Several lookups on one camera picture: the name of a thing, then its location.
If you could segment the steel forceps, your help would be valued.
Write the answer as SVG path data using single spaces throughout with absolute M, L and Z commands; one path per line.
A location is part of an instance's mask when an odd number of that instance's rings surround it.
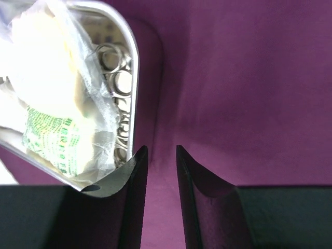
M 107 85 L 114 97 L 126 99 L 132 93 L 132 58 L 122 43 L 103 43 L 95 48 Z

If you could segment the stainless steel instrument tray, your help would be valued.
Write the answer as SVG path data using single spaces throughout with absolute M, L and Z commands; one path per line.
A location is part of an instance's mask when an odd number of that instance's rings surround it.
M 133 155 L 139 52 L 129 24 L 110 5 L 99 1 L 67 1 L 66 4 L 93 39 L 93 49 L 97 51 L 100 64 L 106 69 L 104 76 L 119 108 L 120 123 L 114 149 L 116 168 L 106 173 L 90 172 L 68 178 L 49 162 L 25 150 L 21 144 L 22 135 L 9 128 L 1 128 L 1 146 L 54 179 L 78 191 L 86 191 L 106 180 L 115 182 L 119 168 Z

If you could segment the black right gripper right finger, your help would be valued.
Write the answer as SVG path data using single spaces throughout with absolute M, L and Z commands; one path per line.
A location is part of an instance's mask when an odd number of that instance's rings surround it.
M 187 248 L 331 248 L 328 185 L 235 186 L 176 149 Z

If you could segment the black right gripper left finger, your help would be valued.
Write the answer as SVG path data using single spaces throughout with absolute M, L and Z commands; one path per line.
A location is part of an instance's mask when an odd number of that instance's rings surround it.
M 1 248 L 140 248 L 147 174 L 142 146 L 82 191 L 1 186 Z

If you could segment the beige bandage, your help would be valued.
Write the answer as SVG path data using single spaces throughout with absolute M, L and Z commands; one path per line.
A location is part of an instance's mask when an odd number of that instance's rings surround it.
M 1 1 L 1 41 L 22 123 L 37 112 L 100 130 L 117 125 L 91 39 L 64 1 Z

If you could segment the green gauze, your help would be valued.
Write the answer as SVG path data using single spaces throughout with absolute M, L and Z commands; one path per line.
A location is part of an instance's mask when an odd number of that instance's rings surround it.
M 69 178 L 96 181 L 113 171 L 116 122 L 91 104 L 77 119 L 28 107 L 22 144 Z

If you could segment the purple cloth drape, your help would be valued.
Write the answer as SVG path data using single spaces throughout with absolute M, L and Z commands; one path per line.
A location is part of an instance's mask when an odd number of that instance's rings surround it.
M 140 248 L 187 248 L 177 146 L 235 186 L 331 187 L 331 1 L 101 2 L 139 52 Z M 70 186 L 3 146 L 1 158 L 19 186 Z

